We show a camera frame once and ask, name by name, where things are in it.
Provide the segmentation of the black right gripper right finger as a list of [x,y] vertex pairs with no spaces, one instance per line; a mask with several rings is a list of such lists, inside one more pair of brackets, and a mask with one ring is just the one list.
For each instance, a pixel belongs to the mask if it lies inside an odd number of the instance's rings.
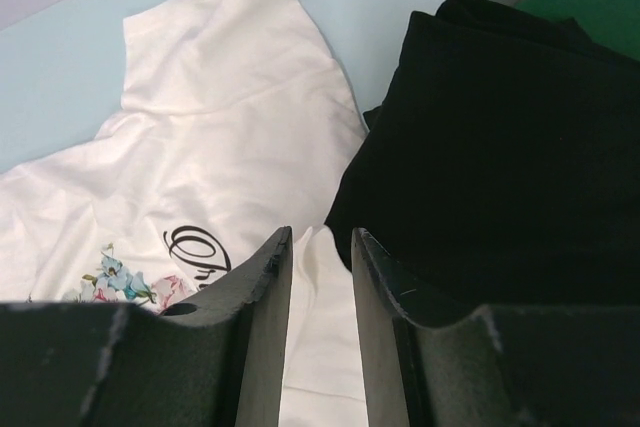
[[351,246],[373,426],[635,426],[639,306],[464,305],[367,231]]

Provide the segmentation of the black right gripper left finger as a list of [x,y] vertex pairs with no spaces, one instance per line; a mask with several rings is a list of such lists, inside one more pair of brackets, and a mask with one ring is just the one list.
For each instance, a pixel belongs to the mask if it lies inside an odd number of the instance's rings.
[[132,303],[5,303],[5,426],[274,426],[292,231],[154,314]]

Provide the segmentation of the white floral print t-shirt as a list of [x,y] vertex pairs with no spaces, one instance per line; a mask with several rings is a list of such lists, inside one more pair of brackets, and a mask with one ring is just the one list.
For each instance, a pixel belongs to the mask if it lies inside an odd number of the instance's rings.
[[352,277],[324,223],[365,132],[318,28],[298,0],[168,0],[124,38],[120,110],[1,177],[2,299],[159,313],[288,226],[279,422],[366,425]]

